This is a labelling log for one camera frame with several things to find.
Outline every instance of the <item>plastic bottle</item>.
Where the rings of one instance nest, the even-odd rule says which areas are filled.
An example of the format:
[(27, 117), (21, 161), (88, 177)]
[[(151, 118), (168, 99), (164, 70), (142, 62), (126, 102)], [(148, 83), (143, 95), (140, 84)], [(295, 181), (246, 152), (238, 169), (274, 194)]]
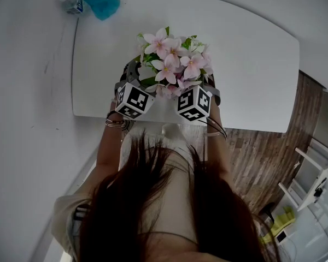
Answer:
[(62, 9), (72, 15), (85, 15), (90, 6), (84, 0), (60, 0)]

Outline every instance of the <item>teal towel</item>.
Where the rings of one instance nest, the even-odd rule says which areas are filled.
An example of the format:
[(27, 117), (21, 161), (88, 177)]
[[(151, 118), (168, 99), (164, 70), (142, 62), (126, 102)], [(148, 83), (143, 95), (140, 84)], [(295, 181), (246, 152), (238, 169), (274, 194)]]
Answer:
[(120, 0), (84, 0), (90, 5), (95, 16), (100, 20), (105, 20), (113, 15), (119, 8)]

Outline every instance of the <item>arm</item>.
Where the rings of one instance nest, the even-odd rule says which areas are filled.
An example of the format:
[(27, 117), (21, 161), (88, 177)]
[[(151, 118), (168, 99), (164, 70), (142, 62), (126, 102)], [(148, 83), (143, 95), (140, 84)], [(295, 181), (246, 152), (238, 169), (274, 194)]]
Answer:
[[(112, 102), (110, 110), (114, 109), (115, 103)], [(109, 119), (113, 121), (122, 121), (123, 116), (121, 114), (112, 114)], [(107, 176), (118, 172), (121, 133), (121, 128), (105, 127), (98, 147), (96, 167), (87, 177), (83, 185), (76, 191), (76, 194), (92, 193), (97, 185)]]
[[(212, 97), (210, 107), (210, 117), (222, 126), (220, 118), (220, 109), (215, 102), (215, 97)], [(208, 126), (208, 133), (215, 133), (216, 129)], [(232, 189), (234, 189), (231, 176), (230, 153), (229, 147), (223, 135), (209, 136), (208, 140), (208, 161), (213, 164), (218, 164), (220, 168), (220, 177), (225, 180)]]

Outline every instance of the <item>dark hair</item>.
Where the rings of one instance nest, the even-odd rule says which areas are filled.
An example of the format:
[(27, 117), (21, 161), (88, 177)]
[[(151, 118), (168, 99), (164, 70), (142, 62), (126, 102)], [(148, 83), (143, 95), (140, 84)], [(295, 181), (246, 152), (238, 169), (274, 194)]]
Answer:
[[(146, 259), (150, 232), (138, 235), (143, 230), (142, 214), (160, 197), (174, 169), (165, 165), (171, 150), (163, 147), (162, 141), (150, 149), (146, 144), (144, 133), (133, 139), (123, 168), (95, 189), (81, 226), (80, 262)], [(271, 253), (261, 243), (247, 205), (219, 177), (219, 168), (201, 162), (193, 147), (190, 151), (194, 161), (191, 204), (198, 250), (229, 261), (280, 261), (275, 241)]]

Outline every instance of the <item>person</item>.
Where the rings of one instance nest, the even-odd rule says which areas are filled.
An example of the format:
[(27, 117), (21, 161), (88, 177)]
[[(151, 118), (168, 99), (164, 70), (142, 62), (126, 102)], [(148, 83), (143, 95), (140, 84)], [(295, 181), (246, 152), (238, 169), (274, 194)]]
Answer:
[(207, 160), (177, 124), (138, 121), (121, 142), (114, 109), (112, 102), (96, 167), (55, 202), (52, 234), (74, 261), (280, 261), (235, 193), (214, 97)]

